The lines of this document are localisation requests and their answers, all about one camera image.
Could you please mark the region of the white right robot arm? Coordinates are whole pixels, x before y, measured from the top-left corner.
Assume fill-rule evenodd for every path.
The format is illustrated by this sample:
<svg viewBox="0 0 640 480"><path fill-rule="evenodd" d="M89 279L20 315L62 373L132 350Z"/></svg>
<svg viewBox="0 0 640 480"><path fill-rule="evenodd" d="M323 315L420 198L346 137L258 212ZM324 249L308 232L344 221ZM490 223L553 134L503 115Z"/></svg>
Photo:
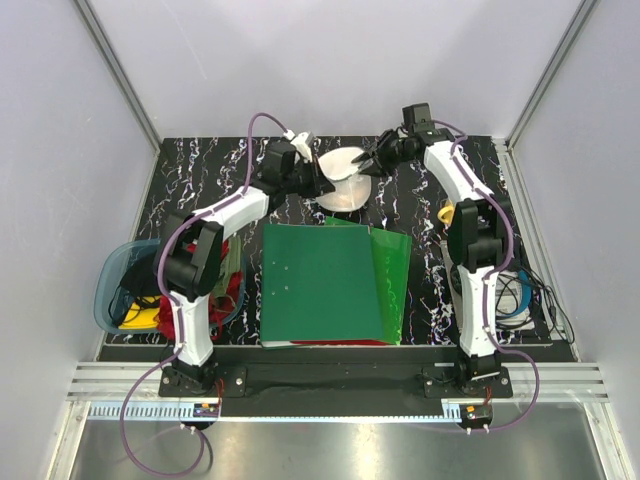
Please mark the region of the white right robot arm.
<svg viewBox="0 0 640 480"><path fill-rule="evenodd" d="M420 159L454 207L448 229L449 257L459 272L463 321L459 347L469 359L497 350L495 292L499 273L513 257L513 227L505 207L464 158L463 132L435 120L427 103L402 109L400 129L383 132L352 161L357 172L388 177L404 162Z"/></svg>

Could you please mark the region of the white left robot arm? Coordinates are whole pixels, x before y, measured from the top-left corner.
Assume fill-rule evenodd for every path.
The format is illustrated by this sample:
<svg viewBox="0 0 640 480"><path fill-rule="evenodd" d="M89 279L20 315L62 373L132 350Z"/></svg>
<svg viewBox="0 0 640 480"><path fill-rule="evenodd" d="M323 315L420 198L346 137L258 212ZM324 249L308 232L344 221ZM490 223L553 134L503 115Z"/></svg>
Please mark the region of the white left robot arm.
<svg viewBox="0 0 640 480"><path fill-rule="evenodd" d="M267 147L250 181L230 196L195 211L169 215L154 268L174 321L176 368L181 384L196 396L215 386L216 372L205 365L213 354L209 297L221 273L223 243L296 194L314 198L335 190L313 152L314 136L303 132Z"/></svg>

